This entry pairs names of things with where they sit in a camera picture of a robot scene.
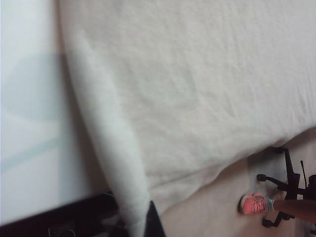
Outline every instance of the floor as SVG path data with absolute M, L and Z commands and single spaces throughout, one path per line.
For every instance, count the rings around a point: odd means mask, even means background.
M 311 129 L 284 145 L 290 150 L 294 172 L 301 173 L 300 187 L 304 187 L 300 160 L 304 161 L 307 178 L 316 172 L 316 129 Z M 313 224 L 291 219 L 282 221 L 278 228 L 261 225 L 264 214 L 242 216 L 237 212 L 237 203 L 243 194 L 261 192 L 281 199 L 284 193 L 269 182 L 257 182 L 257 174 L 267 174 L 286 181 L 284 154 L 273 149 L 242 159 L 227 167 L 211 184 L 201 188 L 189 199 L 169 208 L 162 216 L 168 237 L 309 237 Z M 270 212 L 268 218 L 277 213 Z

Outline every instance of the caster wheel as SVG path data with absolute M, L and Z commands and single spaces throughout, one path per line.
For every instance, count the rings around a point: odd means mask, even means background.
M 267 176 L 265 174 L 258 174 L 257 175 L 257 180 L 260 182 L 266 182 Z
M 266 228 L 270 228 L 272 226 L 272 222 L 266 219 L 262 220 L 262 225 Z

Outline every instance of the white fabric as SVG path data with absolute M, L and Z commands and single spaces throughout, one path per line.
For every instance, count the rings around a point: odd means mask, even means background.
M 162 212 L 316 125 L 312 0 L 65 0 L 61 13 L 78 101 L 129 225 L 144 224 L 147 184 Z

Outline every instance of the black metal frame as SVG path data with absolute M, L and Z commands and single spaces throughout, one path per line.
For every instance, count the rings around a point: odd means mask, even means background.
M 306 178 L 305 178 L 305 189 L 299 188 L 299 182 L 300 182 L 300 174 L 294 173 L 290 152 L 288 149 L 285 148 L 276 148 L 275 150 L 277 153 L 283 153 L 285 154 L 285 164 L 286 164 L 286 173 L 287 173 L 287 180 L 288 183 L 281 182 L 275 178 L 266 176 L 264 174 L 258 174 L 257 180 L 261 182 L 266 182 L 267 180 L 276 184 L 278 190 L 282 190 L 286 192 L 286 196 L 284 200 L 293 200 L 297 199 L 297 195 L 303 195 L 303 199 L 310 199 L 310 200 L 316 200 L 316 175 L 312 175 L 309 177 L 309 185 L 306 184 Z M 262 220 L 262 225 L 266 228 L 269 227 L 278 227 L 280 222 L 283 220 L 289 220 L 294 219 L 295 217 L 289 214 L 286 214 L 284 212 L 279 212 L 275 221 L 272 222 L 267 219 Z M 311 234 L 316 235 L 315 230 L 311 230 Z

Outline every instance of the pink sneaker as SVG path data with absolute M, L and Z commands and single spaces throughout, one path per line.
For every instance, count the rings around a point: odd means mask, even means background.
M 242 196 L 238 204 L 241 214 L 262 213 L 266 210 L 266 199 L 260 193 Z

